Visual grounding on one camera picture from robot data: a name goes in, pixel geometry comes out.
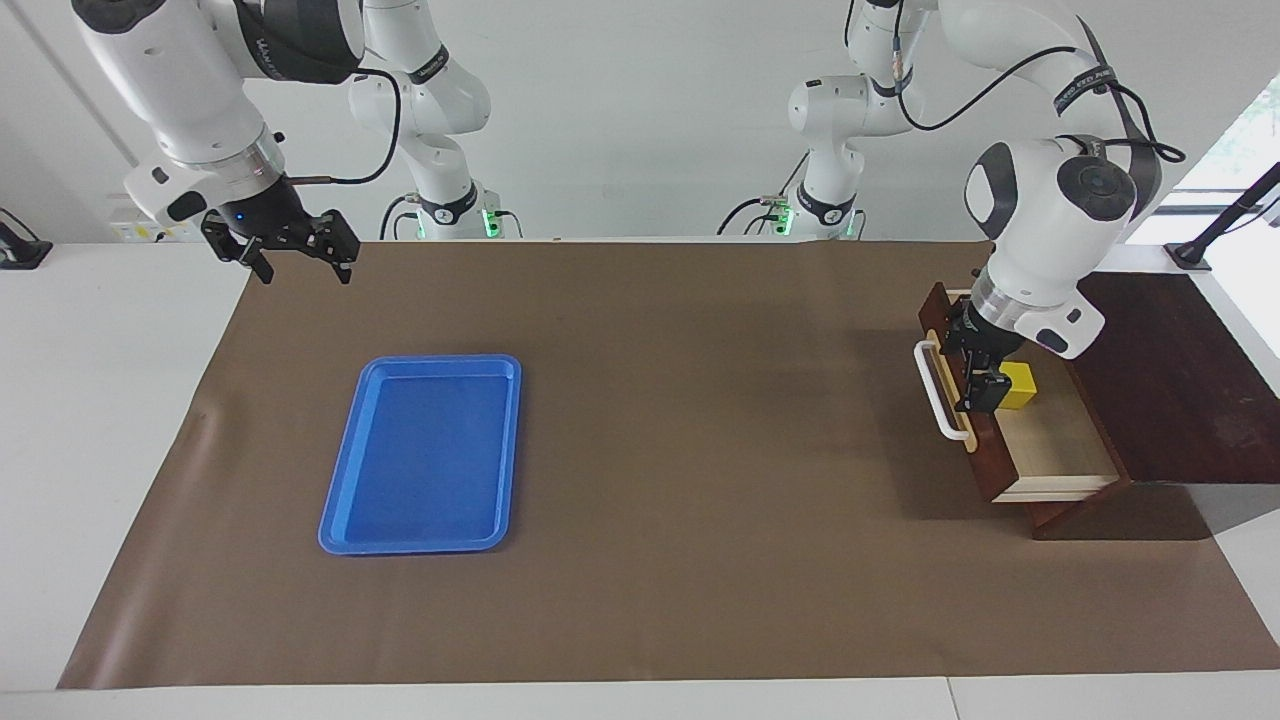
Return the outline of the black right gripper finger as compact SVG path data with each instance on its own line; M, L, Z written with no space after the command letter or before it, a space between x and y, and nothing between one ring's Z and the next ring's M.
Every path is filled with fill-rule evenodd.
M206 211L200 232L221 263L250 269L262 284L273 282L274 268L262 255L262 236L244 211Z
M300 251L328 264L340 284L352 281L360 250L361 242L340 211L333 209L303 222Z

